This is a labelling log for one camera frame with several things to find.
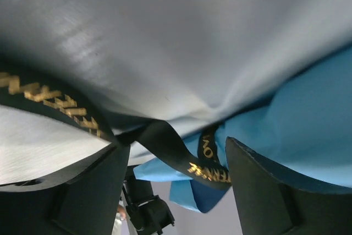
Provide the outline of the black ribbon gold lettering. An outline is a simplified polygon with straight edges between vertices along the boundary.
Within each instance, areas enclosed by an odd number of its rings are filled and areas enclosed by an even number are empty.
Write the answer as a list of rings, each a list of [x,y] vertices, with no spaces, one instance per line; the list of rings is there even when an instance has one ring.
[[[166,121],[153,119],[115,135],[105,115],[81,91],[58,78],[1,59],[1,105],[60,121],[115,146],[138,142],[174,170],[208,187],[231,186],[229,171],[220,163],[194,156]]]

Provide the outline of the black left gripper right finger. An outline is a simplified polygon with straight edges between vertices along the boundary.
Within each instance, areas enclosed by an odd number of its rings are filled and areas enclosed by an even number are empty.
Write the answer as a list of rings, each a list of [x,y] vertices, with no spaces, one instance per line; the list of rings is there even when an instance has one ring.
[[[225,150],[243,234],[351,234],[351,188],[295,172],[234,138]]]

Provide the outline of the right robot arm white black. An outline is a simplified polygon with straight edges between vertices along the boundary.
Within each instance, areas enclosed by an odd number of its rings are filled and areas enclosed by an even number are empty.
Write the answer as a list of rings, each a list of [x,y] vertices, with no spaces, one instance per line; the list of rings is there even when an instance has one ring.
[[[129,234],[167,234],[175,219],[167,203],[153,192],[150,181],[139,180],[129,166],[122,185],[121,199]]]

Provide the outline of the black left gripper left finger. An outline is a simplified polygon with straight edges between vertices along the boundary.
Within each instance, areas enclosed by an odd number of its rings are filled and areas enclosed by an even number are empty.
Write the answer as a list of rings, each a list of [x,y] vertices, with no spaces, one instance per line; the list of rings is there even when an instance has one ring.
[[[112,145],[59,171],[1,185],[1,234],[111,234],[130,149]]]

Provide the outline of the blue wrapping paper sheet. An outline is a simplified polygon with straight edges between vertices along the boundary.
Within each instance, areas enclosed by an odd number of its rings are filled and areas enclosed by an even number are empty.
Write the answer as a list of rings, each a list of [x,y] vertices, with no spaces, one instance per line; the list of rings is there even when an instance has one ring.
[[[223,166],[226,138],[330,184],[351,186],[351,48],[283,84],[270,102],[226,120],[211,144],[200,134],[184,142],[192,154],[216,154]]]

